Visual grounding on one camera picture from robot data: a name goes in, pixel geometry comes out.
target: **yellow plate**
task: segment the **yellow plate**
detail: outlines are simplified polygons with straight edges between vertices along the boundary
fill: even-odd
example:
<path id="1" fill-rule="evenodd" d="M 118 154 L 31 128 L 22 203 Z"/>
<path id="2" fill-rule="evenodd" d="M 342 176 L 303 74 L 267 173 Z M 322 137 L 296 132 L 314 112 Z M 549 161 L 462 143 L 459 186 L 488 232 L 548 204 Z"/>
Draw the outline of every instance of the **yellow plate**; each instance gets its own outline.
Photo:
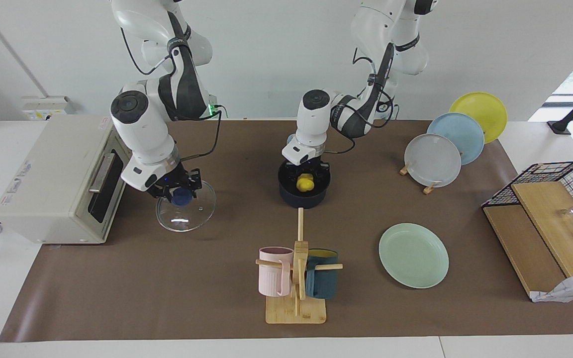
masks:
<path id="1" fill-rule="evenodd" d="M 486 144 L 498 138 L 507 124 L 507 109 L 503 102 L 484 91 L 462 95 L 452 104 L 450 112 L 474 118 L 483 129 Z"/>

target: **sticker label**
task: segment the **sticker label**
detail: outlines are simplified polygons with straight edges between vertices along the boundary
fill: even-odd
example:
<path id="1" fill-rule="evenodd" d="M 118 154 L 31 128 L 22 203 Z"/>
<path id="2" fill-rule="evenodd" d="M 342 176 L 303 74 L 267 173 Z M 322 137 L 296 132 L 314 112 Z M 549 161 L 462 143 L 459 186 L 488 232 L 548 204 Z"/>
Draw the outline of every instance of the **sticker label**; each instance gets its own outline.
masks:
<path id="1" fill-rule="evenodd" d="M 3 197 L 0 200 L 0 206 L 9 206 L 14 198 L 14 193 L 19 191 L 21 185 L 23 184 L 23 179 L 28 175 L 30 170 L 32 170 L 32 163 L 34 160 L 26 160 L 23 162 L 19 170 L 16 172 L 16 175 L 10 181 L 10 184 L 7 186 L 6 193 L 4 193 Z"/>
<path id="2" fill-rule="evenodd" d="M 4 195 L 0 200 L 0 206 L 8 206 L 10 204 L 10 202 L 12 202 L 13 196 L 14 195 L 12 195 L 12 194 Z"/>
<path id="3" fill-rule="evenodd" d="M 105 131 L 111 122 L 112 121 L 109 119 L 109 116 L 103 117 L 103 119 L 100 120 L 100 124 L 98 125 L 98 129 Z"/>

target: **brown table mat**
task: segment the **brown table mat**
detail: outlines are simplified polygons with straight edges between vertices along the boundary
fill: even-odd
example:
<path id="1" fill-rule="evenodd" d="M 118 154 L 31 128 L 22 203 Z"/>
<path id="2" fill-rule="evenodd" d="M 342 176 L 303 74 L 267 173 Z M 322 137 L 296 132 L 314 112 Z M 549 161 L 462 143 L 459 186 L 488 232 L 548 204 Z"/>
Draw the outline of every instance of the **brown table mat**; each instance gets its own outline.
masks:
<path id="1" fill-rule="evenodd" d="M 211 147 L 215 125 L 170 129 L 188 155 Z M 277 180 L 295 122 L 236 121 L 223 122 L 214 154 L 187 163 L 218 196 L 205 226 L 166 231 L 155 200 L 126 188 L 106 244 L 41 248 L 0 342 L 573 333 L 573 302 L 530 302 L 480 208 L 516 175 L 497 141 L 431 195 L 398 174 L 405 146 L 427 126 L 392 122 L 352 152 L 324 156 L 332 183 L 305 213 L 305 240 L 344 263 L 325 324 L 264 322 L 254 260 L 260 247 L 296 239 L 296 209 Z M 329 150 L 350 144 L 330 137 Z M 428 227 L 448 249 L 450 270 L 436 287 L 407 288 L 382 267 L 380 237 L 400 222 Z"/>

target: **yellow toy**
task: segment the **yellow toy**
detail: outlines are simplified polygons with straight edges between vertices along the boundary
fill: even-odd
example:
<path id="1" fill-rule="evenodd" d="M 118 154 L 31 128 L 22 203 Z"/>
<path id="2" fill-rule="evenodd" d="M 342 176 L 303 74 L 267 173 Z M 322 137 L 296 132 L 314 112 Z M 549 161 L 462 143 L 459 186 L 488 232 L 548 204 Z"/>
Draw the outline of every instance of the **yellow toy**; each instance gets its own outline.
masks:
<path id="1" fill-rule="evenodd" d="M 313 188 L 315 188 L 315 183 L 313 183 L 313 175 L 308 173 L 300 175 L 295 186 L 297 190 L 300 190 L 300 192 L 309 192 L 313 190 Z"/>

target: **wall socket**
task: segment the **wall socket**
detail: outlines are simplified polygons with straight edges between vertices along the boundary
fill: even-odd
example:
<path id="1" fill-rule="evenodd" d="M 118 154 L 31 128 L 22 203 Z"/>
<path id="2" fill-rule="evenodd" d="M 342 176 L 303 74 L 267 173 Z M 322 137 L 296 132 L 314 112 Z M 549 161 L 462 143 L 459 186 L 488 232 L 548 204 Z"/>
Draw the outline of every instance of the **wall socket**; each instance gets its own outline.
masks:
<path id="1" fill-rule="evenodd" d="M 73 115 L 75 110 L 68 98 L 59 96 L 23 97 L 23 115 L 28 120 L 48 120 L 53 115 Z"/>

